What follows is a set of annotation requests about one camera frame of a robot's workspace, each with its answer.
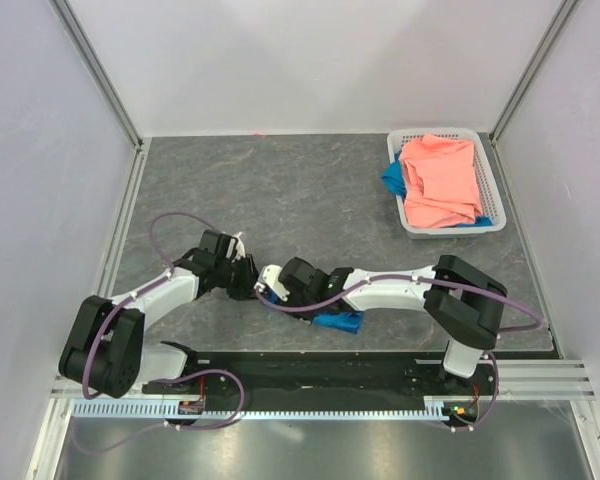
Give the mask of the blue satin napkin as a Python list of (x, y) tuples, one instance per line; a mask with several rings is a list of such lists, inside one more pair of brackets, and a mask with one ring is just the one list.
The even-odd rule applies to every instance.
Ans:
[(328, 311), (307, 310), (304, 307), (289, 307), (281, 304), (280, 299), (273, 295), (269, 298), (260, 297), (266, 307), (287, 314), (293, 318), (308, 322), (311, 325), (331, 328), (346, 333), (357, 334), (364, 320), (364, 313), (358, 311)]

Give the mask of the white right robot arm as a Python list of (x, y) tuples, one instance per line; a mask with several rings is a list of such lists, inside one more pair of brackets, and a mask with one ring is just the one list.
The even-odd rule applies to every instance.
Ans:
[(447, 392), (463, 392), (477, 363), (495, 347), (506, 297), (504, 285), (454, 255), (415, 270), (372, 272), (351, 267), (329, 273), (294, 257), (261, 273), (267, 299), (294, 318), (356, 334), (370, 310), (427, 313), (449, 335), (438, 381)]

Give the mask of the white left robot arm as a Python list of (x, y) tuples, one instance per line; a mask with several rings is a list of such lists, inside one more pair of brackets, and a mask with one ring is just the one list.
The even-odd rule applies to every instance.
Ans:
[(207, 229), (198, 246), (155, 279), (122, 295), (83, 300), (58, 372), (80, 384), (87, 399), (121, 398), (140, 373), (149, 326), (215, 289), (224, 290), (232, 300), (251, 300), (257, 279), (255, 261), (240, 236)]

